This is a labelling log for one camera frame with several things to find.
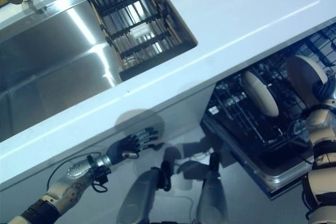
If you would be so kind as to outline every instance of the cable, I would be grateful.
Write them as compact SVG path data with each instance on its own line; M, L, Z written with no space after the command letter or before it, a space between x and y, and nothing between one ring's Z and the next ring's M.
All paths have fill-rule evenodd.
M310 205L307 203L306 201L306 195L305 195L305 192L302 191L302 194L301 194L301 199L302 199L302 202L304 203L304 205L311 211L312 208L310 207Z
M50 181L51 181L51 178L53 177L53 175L55 174L55 172L62 166L64 165L65 163L73 160L73 159L76 159L76 158L79 158L79 157L83 157L83 156L88 156L88 155L91 155L91 154L98 154L98 155L101 155L100 152L89 152L89 153L85 153L85 154L81 154L81 155L78 155L78 156L75 156L75 157L72 157L68 160L65 160L64 162L62 162L59 166L57 166L55 168L55 170L50 174L49 178L48 178L48 181L47 181L47 191L49 190L49 185L50 185Z
M309 220L309 216L313 213L312 210L309 210L307 213L306 213L306 219Z
M98 192L100 194L101 193L106 193L108 191L108 188L106 186L100 185L100 184L95 183L95 182L92 182L91 186L96 192Z
M302 156L301 156L301 155L300 155L300 154L293 148L293 145L292 145L292 143L291 143L291 141L290 141L290 136L289 136L290 128L291 128L291 127L293 126L293 124L295 124L297 121L298 121L298 120L292 121L292 122L288 125L287 131L286 131L287 144L288 144L290 150L293 151L293 152L295 152L295 154L296 154L296 156L297 156L298 158L300 158L301 160L305 161L305 162L306 162L307 164L309 164L309 165L313 165L312 162L310 162L310 161L308 161L307 159L303 158L303 157L302 157ZM301 123L301 122L299 122L299 123L300 123L300 126L301 126L300 133L302 133L302 132L303 132L302 123Z
M330 159L329 159L329 156L328 156L328 153L326 153L326 155L327 155L327 159L328 159L328 161L329 161L329 164L331 164Z

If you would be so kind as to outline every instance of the black wire rack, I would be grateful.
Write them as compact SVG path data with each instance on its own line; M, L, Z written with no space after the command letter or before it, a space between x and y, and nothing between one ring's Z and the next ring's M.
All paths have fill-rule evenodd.
M136 74L146 71L196 46L168 0L89 2L101 20L108 43L116 51L124 72L122 79L134 76L134 70Z
M221 121L237 140L254 155L274 151L293 142L308 146L308 133L302 113L307 105L292 87L286 61L305 56L317 62L327 74L336 71L336 24L233 74L217 83L207 113ZM245 71L252 72L275 98L279 116L264 116L246 95L241 85Z

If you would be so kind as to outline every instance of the dishwasher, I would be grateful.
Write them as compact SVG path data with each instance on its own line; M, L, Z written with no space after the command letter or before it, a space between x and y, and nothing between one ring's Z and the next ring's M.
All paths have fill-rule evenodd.
M203 117L271 199L299 184L314 160L305 127L309 107L294 90L286 69L294 56L308 57L333 74L336 24L217 82ZM278 106L276 116L262 114L247 94L243 83L247 72L269 90Z

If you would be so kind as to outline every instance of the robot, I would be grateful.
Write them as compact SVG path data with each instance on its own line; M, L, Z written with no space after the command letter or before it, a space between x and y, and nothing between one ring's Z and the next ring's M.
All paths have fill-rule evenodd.
M336 128L333 125L336 111L336 76L319 81L312 87L319 100L308 111L307 128L314 152L312 170L302 178L302 200L309 208L309 224L336 223ZM67 174L53 184L45 195L9 224L52 224L80 199L90 185L103 186L111 173L110 166L127 158L138 158L139 153L154 147L157 132L147 128L112 144L106 154L72 165ZM227 209L220 181L219 155L210 157L209 171L203 182L194 223L227 224ZM117 216L117 224L149 224L155 191L171 188L170 166L163 162L161 168L152 168L140 175L129 190Z

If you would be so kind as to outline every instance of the kitchen sink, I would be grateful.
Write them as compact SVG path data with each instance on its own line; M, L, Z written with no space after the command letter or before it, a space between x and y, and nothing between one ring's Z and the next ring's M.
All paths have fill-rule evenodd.
M0 141L197 44L169 0L57 0L0 33Z

